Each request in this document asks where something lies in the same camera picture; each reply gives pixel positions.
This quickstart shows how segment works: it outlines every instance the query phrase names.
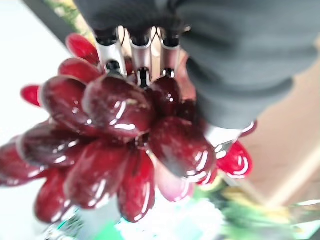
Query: dark gray sleeve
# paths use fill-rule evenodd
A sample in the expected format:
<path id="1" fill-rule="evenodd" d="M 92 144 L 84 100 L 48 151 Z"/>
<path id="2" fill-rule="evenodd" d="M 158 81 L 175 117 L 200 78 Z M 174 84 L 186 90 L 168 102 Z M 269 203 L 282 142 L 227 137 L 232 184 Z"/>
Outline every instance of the dark gray sleeve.
<path id="1" fill-rule="evenodd" d="M 293 87 L 317 57 L 320 0 L 181 0 L 176 13 L 198 108 L 211 124 L 242 129 Z"/>

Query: silver metal tube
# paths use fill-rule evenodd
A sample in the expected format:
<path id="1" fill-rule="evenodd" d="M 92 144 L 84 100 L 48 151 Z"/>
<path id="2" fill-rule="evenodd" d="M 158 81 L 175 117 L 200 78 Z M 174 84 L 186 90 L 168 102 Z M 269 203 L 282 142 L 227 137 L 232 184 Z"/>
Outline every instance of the silver metal tube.
<path id="1" fill-rule="evenodd" d="M 103 64 L 106 73 L 109 71 L 107 63 L 110 61 L 116 61 L 119 64 L 119 73 L 123 76 L 127 75 L 126 62 L 122 54 L 121 44 L 119 41 L 109 46 L 104 46 L 97 42 L 96 49 L 98 51 L 100 63 Z"/>
<path id="2" fill-rule="evenodd" d="M 177 70 L 179 57 L 180 57 L 180 45 L 177 46 L 166 46 L 163 39 L 161 39 L 161 62 L 160 69 L 162 75 L 167 75 L 169 77 L 174 77 Z"/>
<path id="3" fill-rule="evenodd" d="M 137 72 L 141 68 L 146 68 L 152 76 L 152 53 L 151 53 L 151 37 L 149 42 L 144 46 L 135 45 L 130 39 L 133 70 Z"/>

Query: dark red grape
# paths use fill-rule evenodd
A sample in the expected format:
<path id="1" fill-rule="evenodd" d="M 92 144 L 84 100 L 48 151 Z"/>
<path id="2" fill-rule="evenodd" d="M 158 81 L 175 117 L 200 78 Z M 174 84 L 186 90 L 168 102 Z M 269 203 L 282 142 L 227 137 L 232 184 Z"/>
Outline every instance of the dark red grape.
<path id="1" fill-rule="evenodd" d="M 216 177 L 218 175 L 218 169 L 215 167 L 213 170 L 211 170 L 208 175 L 206 176 L 206 178 L 202 181 L 197 182 L 196 184 L 200 185 L 200 186 L 205 186 L 205 185 L 210 185 L 213 184 Z"/>
<path id="2" fill-rule="evenodd" d="M 143 150 L 135 149 L 117 192 L 119 211 L 128 222 L 141 220 L 155 205 L 155 168 Z"/>
<path id="3" fill-rule="evenodd" d="M 196 103 L 191 99 L 182 102 L 178 107 L 178 117 L 193 122 L 196 118 Z"/>
<path id="4" fill-rule="evenodd" d="M 220 158 L 216 166 L 234 179 L 244 179 L 253 168 L 251 156 L 240 142 L 236 141 L 227 155 Z"/>
<path id="5" fill-rule="evenodd" d="M 124 57 L 124 61 L 125 61 L 125 68 L 126 68 L 126 73 L 128 75 L 131 75 L 132 72 L 134 71 L 134 66 L 132 63 L 132 58 L 130 56 L 125 56 Z"/>
<path id="6" fill-rule="evenodd" d="M 84 84 L 89 84 L 102 75 L 97 67 L 81 58 L 69 58 L 58 69 L 58 75 L 69 75 L 79 79 Z"/>
<path id="7" fill-rule="evenodd" d="M 175 79 L 162 76 L 149 86 L 156 110 L 164 116 L 174 116 L 181 103 L 181 92 Z"/>
<path id="8" fill-rule="evenodd" d="M 66 37 L 65 44 L 74 56 L 84 59 L 93 65 L 99 63 L 97 49 L 82 35 L 71 33 Z"/>
<path id="9" fill-rule="evenodd" d="M 64 194 L 65 180 L 64 173 L 53 171 L 40 189 L 34 203 L 34 212 L 40 221 L 48 224 L 56 223 L 72 206 Z"/>
<path id="10" fill-rule="evenodd" d="M 28 85 L 21 89 L 20 95 L 21 97 L 27 101 L 28 103 L 40 107 L 40 103 L 38 100 L 38 90 L 39 85 Z"/>
<path id="11" fill-rule="evenodd" d="M 84 209 L 98 208 L 118 190 L 129 157 L 125 145 L 99 139 L 88 145 L 64 186 L 71 201 Z"/>
<path id="12" fill-rule="evenodd" d="M 82 101 L 95 126 L 117 137 L 135 138 L 148 132 L 155 111 L 143 89 L 113 76 L 91 82 Z"/>
<path id="13" fill-rule="evenodd" d="M 40 99 L 43 107 L 59 124 L 81 135 L 97 136 L 100 131 L 81 106 L 85 89 L 86 85 L 70 76 L 56 76 L 43 85 Z"/>
<path id="14" fill-rule="evenodd" d="M 176 176 L 198 182 L 215 166 L 216 155 L 203 133 L 190 121 L 166 117 L 150 131 L 149 146 Z"/>
<path id="15" fill-rule="evenodd" d="M 256 120 L 252 122 L 249 127 L 243 130 L 240 138 L 253 134 L 256 131 L 257 127 L 258 127 L 258 121 Z"/>
<path id="16" fill-rule="evenodd" d="M 11 177 L 2 177 L 0 175 L 0 187 L 18 187 L 29 182 L 30 180 L 14 179 Z"/>
<path id="17" fill-rule="evenodd" d="M 44 177 L 44 166 L 33 166 L 19 156 L 16 142 L 11 141 L 0 147 L 0 177 L 7 185 L 15 186 L 29 180 Z"/>
<path id="18" fill-rule="evenodd" d="M 148 146 L 148 140 L 149 140 L 149 134 L 146 133 L 142 136 L 138 136 L 135 140 L 134 140 L 134 145 L 137 149 L 140 150 L 147 150 L 147 146 Z"/>
<path id="19" fill-rule="evenodd" d="M 28 130 L 17 143 L 22 159 L 33 165 L 67 167 L 91 139 L 47 122 Z"/>

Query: grape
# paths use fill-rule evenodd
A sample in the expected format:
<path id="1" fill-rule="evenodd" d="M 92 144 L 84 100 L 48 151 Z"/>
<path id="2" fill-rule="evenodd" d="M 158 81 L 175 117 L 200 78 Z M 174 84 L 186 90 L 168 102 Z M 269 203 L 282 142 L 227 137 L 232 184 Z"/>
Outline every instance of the grape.
<path id="1" fill-rule="evenodd" d="M 149 86 L 156 110 L 164 116 L 173 116 L 181 102 L 180 88 L 175 79 L 162 76 Z"/>
<path id="2" fill-rule="evenodd" d="M 178 117 L 193 122 L 196 118 L 196 103 L 191 99 L 185 100 L 178 107 Z"/>
<path id="3" fill-rule="evenodd" d="M 18 187 L 27 184 L 30 180 L 14 179 L 12 177 L 0 176 L 0 187 Z"/>
<path id="4" fill-rule="evenodd" d="M 240 138 L 253 134 L 256 131 L 257 127 L 258 127 L 258 121 L 256 120 L 242 132 Z"/>
<path id="5" fill-rule="evenodd" d="M 196 184 L 200 186 L 210 185 L 213 184 L 216 177 L 218 175 L 218 169 L 215 167 L 213 170 L 211 170 L 208 175 L 206 176 L 205 180 L 199 181 Z"/>
<path id="6" fill-rule="evenodd" d="M 40 107 L 40 103 L 38 101 L 38 90 L 39 85 L 28 85 L 21 89 L 20 95 L 21 97 L 27 101 L 28 103 Z"/>
<path id="7" fill-rule="evenodd" d="M 155 181 L 159 191 L 169 202 L 178 202 L 188 196 L 191 197 L 195 190 L 193 183 L 176 177 L 160 162 L 156 164 Z"/>
<path id="8" fill-rule="evenodd" d="M 142 136 L 137 137 L 134 140 L 134 145 L 137 149 L 140 150 L 147 150 L 147 146 L 148 146 L 148 139 L 149 139 L 149 134 L 144 134 Z"/>
<path id="9" fill-rule="evenodd" d="M 230 177 L 243 179 L 251 173 L 253 163 L 246 149 L 236 141 L 227 155 L 217 161 L 216 166 Z"/>
<path id="10" fill-rule="evenodd" d="M 89 84 L 102 75 L 95 66 L 81 58 L 69 58 L 58 69 L 58 75 L 70 75 L 84 84 Z"/>
<path id="11" fill-rule="evenodd" d="M 88 145 L 64 186 L 71 201 L 84 209 L 98 208 L 118 190 L 129 157 L 125 145 L 99 139 Z"/>
<path id="12" fill-rule="evenodd" d="M 20 156 L 30 164 L 67 167 L 78 160 L 78 152 L 91 141 L 48 122 L 28 130 L 18 141 Z"/>
<path id="13" fill-rule="evenodd" d="M 8 186 L 16 186 L 29 180 L 45 177 L 44 166 L 32 166 L 18 154 L 16 142 L 0 147 L 0 178 Z"/>
<path id="14" fill-rule="evenodd" d="M 132 72 L 134 71 L 134 66 L 132 63 L 132 58 L 130 56 L 125 56 L 124 57 L 124 61 L 125 61 L 125 68 L 126 68 L 126 73 L 128 75 L 132 74 Z"/>
<path id="15" fill-rule="evenodd" d="M 64 194 L 65 179 L 64 173 L 55 170 L 40 189 L 34 204 L 35 215 L 40 221 L 56 223 L 72 206 Z"/>
<path id="16" fill-rule="evenodd" d="M 99 63 L 97 49 L 80 34 L 72 33 L 68 35 L 65 39 L 65 45 L 74 56 L 84 59 L 93 65 Z"/>
<path id="17" fill-rule="evenodd" d="M 59 124 L 81 135 L 98 136 L 101 133 L 81 106 L 85 89 L 86 85 L 70 76 L 56 76 L 43 85 L 41 103 Z"/>
<path id="18" fill-rule="evenodd" d="M 166 117 L 150 131 L 149 146 L 176 176 L 198 182 L 215 166 L 215 150 L 190 121 Z"/>
<path id="19" fill-rule="evenodd" d="M 128 222 L 141 220 L 155 205 L 155 168 L 143 150 L 135 149 L 117 192 L 118 207 Z"/>
<path id="20" fill-rule="evenodd" d="M 135 138 L 148 132 L 155 111 L 143 89 L 116 76 L 91 82 L 82 101 L 83 110 L 105 133 Z"/>

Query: white background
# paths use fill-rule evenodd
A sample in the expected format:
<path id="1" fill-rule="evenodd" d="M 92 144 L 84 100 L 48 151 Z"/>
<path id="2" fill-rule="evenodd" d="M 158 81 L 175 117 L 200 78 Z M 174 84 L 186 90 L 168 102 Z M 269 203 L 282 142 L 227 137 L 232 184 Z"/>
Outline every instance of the white background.
<path id="1" fill-rule="evenodd" d="M 0 145 L 47 119 L 24 102 L 20 89 L 57 74 L 70 54 L 19 0 L 0 0 Z M 33 203 L 44 180 L 0 189 L 0 240 L 34 240 L 44 226 L 33 216 Z"/>

